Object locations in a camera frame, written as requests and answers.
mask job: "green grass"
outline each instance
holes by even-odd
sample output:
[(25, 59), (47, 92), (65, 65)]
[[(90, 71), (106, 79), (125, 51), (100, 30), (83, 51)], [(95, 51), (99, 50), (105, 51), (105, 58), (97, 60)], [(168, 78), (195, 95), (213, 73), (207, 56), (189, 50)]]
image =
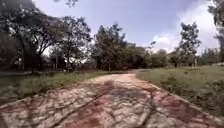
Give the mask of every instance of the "green grass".
[(149, 69), (138, 77), (180, 95), (213, 115), (224, 117), (222, 67)]
[(91, 73), (48, 73), (42, 75), (0, 75), (0, 104), (45, 93), (57, 87), (85, 79), (109, 74), (106, 71)]

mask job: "leafy tree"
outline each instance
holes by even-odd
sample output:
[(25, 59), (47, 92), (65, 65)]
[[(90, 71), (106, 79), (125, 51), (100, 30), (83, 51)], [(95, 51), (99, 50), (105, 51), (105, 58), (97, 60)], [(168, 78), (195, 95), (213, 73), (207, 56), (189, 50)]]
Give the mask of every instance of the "leafy tree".
[(197, 24), (194, 22), (191, 24), (181, 23), (181, 41), (179, 44), (179, 50), (182, 59), (189, 65), (195, 64), (197, 48), (199, 47), (201, 41), (198, 39)]
[(63, 52), (58, 47), (53, 47), (50, 55), (49, 55), (50, 61), (53, 64), (54, 69), (65, 69), (66, 63), (63, 56)]
[(42, 69), (42, 53), (60, 37), (60, 21), (42, 13), (29, 0), (1, 2), (1, 31), (18, 39), (26, 67)]
[(215, 6), (209, 6), (209, 12), (213, 14), (214, 24), (217, 26), (216, 38), (220, 43), (220, 61), (224, 62), (224, 1), (213, 0)]
[(160, 49), (155, 54), (151, 55), (150, 67), (165, 67), (168, 64), (167, 52)]
[(99, 69), (116, 69), (119, 68), (119, 56), (122, 48), (126, 46), (124, 34), (121, 34), (121, 28), (114, 24), (109, 28), (101, 26), (95, 36), (95, 45), (92, 56), (97, 62)]
[(169, 62), (174, 65), (176, 68), (178, 64), (181, 62), (180, 52), (178, 49), (175, 49), (173, 52), (169, 54)]
[(219, 62), (219, 51), (217, 49), (205, 49), (200, 56), (203, 65), (212, 65)]
[(67, 61), (67, 69), (71, 67), (71, 58), (78, 60), (84, 58), (84, 46), (91, 41), (90, 28), (84, 18), (74, 19), (66, 16), (62, 18), (65, 28), (60, 48)]

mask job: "cloud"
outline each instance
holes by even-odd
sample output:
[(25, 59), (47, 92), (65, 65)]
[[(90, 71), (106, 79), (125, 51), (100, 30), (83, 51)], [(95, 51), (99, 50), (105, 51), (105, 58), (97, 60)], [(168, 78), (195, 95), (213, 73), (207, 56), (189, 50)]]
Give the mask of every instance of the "cloud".
[(186, 11), (177, 13), (175, 27), (166, 30), (161, 34), (155, 35), (153, 41), (156, 41), (155, 49), (167, 49), (172, 51), (180, 41), (180, 23), (192, 24), (196, 22), (199, 29), (199, 39), (202, 41), (198, 52), (201, 53), (205, 48), (218, 47), (218, 42), (214, 39), (216, 28), (213, 22), (212, 15), (208, 12), (209, 1), (195, 2)]

